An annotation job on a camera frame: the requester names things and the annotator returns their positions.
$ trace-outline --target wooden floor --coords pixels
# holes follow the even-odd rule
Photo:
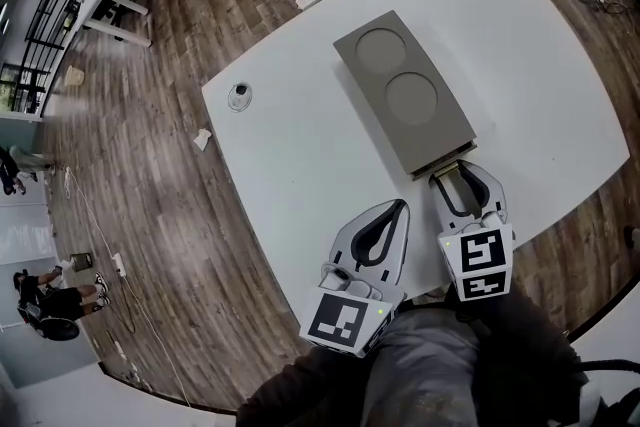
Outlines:
[[[527,292],[559,326],[572,329],[640,269],[621,241],[624,224],[640,224],[640,38],[628,34],[626,16],[576,0],[553,1],[598,69],[631,151],[604,187],[518,250],[516,271]],[[200,88],[296,16],[295,0],[140,2],[151,14],[129,16],[124,26],[148,32],[153,46],[145,50],[83,32],[61,69],[83,69],[85,83],[65,88],[58,80],[44,147],[76,173],[189,400],[233,409],[306,346],[215,140],[205,152],[193,143],[200,128],[211,128]],[[133,363],[144,380],[140,386],[181,397],[162,347],[128,292],[137,331],[127,330],[114,266],[80,196],[65,197],[63,173],[53,179],[52,194],[60,255],[91,251],[112,282],[112,310],[84,321],[106,368],[125,377]],[[90,278],[84,273],[73,282]]]

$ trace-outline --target crumpled paper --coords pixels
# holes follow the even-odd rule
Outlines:
[[[196,145],[198,146],[198,148],[200,148],[201,151],[204,151],[204,149],[207,147],[207,142],[209,141],[209,137],[211,137],[211,132],[202,128],[198,133],[198,137],[196,137],[193,140],[193,142],[196,143]]]

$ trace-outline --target black shorts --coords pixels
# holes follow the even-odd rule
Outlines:
[[[42,311],[50,317],[78,320],[84,317],[82,296],[77,288],[61,288],[40,301]]]

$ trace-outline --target gray tray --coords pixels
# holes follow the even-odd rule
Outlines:
[[[407,174],[420,176],[475,148],[464,112],[395,11],[333,45]]]

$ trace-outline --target circular recess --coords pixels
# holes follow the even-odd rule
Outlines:
[[[401,73],[385,90],[387,104],[394,116],[407,125],[424,125],[438,105],[438,93],[431,81],[418,73]]]
[[[404,41],[388,29],[373,29],[356,44],[356,55],[362,65],[373,73],[396,70],[407,57]]]

